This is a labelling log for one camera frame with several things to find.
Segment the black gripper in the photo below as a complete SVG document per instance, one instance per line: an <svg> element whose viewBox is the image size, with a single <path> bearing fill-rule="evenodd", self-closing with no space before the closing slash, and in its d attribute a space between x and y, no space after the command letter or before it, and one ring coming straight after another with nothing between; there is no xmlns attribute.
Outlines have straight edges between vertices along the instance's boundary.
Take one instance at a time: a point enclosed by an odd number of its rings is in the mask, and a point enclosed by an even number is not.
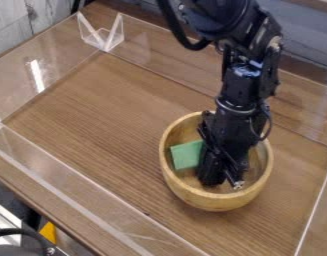
<svg viewBox="0 0 327 256"><path fill-rule="evenodd" d="M201 185L208 187L221 184L226 178L232 189L237 190L249 169L248 151L271 131L263 132L265 124L271 123L271 113L263 100L245 106L233 105L222 98L214 103L213 112L201 112L197 127L202 147L196 176Z"/></svg>

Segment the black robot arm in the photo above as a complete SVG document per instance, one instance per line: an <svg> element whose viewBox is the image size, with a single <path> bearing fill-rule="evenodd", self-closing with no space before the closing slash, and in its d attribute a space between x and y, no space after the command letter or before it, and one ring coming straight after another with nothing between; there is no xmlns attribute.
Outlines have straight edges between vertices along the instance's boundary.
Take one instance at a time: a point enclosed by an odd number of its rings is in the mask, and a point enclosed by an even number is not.
<svg viewBox="0 0 327 256"><path fill-rule="evenodd" d="M248 151L272 127L265 99L279 85L281 27L256 0L156 0L170 32L184 48L208 45L222 54L216 110L201 112L202 139L196 176L204 186L243 187Z"/></svg>

